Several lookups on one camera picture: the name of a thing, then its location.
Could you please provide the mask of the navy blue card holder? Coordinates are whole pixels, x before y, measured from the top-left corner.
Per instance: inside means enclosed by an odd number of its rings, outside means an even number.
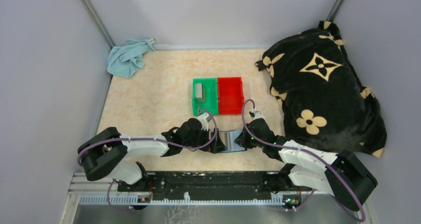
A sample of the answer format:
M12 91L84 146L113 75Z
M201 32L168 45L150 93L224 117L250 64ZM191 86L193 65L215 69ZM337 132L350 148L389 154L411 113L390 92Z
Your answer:
M222 141L225 146L221 153L246 151L246 148L241 147L238 143L235 142L235 139L238 138L241 133L242 130L219 131L219 140Z

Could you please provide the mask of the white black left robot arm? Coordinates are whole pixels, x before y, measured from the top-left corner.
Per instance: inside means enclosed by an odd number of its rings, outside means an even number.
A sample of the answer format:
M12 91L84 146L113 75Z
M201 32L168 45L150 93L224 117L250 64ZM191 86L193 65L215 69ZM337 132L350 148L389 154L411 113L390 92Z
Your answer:
M183 149L220 153L227 148L220 140L218 128L209 129L214 117L203 113L155 136L124 135L108 127L77 149L77 163L88 181L105 177L122 181L137 191L148 187L149 178L143 165L128 158L140 156L169 157Z

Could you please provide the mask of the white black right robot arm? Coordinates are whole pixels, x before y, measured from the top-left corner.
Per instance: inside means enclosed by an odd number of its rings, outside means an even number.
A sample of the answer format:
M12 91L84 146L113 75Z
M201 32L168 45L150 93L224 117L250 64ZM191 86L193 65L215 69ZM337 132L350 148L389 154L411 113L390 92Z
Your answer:
M316 189L332 195L345 208L359 211L378 182L364 164L349 151L339 153L313 149L284 136L275 135L261 112L252 109L236 139L240 146L261 148L263 153L281 161L280 185L285 190L296 186Z

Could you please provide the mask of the green plastic bin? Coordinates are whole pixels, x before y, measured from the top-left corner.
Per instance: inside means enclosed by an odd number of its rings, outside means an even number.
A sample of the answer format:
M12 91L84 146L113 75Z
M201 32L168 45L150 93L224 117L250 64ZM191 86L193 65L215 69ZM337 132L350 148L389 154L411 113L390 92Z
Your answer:
M196 99L196 84L201 84L203 95L203 102L199 102ZM193 79L193 91L192 91L192 108L193 115L197 116L199 113L198 108L204 107L210 111L214 116L219 114L218 110L218 87L217 87L217 78L194 78Z

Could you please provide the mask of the grey block in bin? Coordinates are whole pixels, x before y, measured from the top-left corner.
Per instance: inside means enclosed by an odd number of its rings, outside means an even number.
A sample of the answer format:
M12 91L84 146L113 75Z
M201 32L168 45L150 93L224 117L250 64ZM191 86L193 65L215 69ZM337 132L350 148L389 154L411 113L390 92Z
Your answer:
M198 103L204 103L206 101L205 88L202 83L194 84L194 97Z

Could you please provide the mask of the red plastic bin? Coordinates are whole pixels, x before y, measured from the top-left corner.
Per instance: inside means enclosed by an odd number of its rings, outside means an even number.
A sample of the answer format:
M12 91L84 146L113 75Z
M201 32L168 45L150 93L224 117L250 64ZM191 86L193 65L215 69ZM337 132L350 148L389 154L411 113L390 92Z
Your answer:
M220 115L241 114L244 104L241 77L218 77L218 112Z

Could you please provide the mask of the black floral pillow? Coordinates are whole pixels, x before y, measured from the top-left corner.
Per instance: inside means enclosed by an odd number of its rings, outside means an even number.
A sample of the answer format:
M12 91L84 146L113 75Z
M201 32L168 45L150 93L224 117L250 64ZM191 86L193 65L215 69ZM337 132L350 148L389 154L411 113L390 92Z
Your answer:
M359 80L336 24L320 21L276 42L256 66L270 75L288 138L323 151L381 157L387 132L380 104Z

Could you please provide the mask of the light blue cloth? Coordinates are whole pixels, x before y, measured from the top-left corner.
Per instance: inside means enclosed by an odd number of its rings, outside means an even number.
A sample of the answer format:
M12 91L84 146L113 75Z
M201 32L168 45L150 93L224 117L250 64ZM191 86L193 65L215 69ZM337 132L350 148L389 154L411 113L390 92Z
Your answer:
M125 46L114 46L109 54L107 72L111 75L129 79L144 67L143 54L155 51L153 44L157 39L129 39Z

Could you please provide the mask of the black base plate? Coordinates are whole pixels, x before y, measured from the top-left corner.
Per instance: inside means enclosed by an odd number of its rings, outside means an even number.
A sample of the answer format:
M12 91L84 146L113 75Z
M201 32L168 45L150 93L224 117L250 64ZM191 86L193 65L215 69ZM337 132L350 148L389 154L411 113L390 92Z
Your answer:
M288 184L277 172L183 172L148 173L140 184L118 183L119 192L151 192L152 199L182 200L188 193L193 201L269 200L272 194L297 194L300 188Z

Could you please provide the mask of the aluminium frame rail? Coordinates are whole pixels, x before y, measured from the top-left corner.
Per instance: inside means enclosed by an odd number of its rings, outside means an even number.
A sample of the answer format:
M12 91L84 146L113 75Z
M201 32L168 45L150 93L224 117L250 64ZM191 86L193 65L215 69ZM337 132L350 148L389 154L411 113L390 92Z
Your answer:
M275 205L287 209L303 203L309 187L289 183L277 172L149 172L145 182L111 184L111 178L88 181L74 174L69 192L88 204L113 205Z

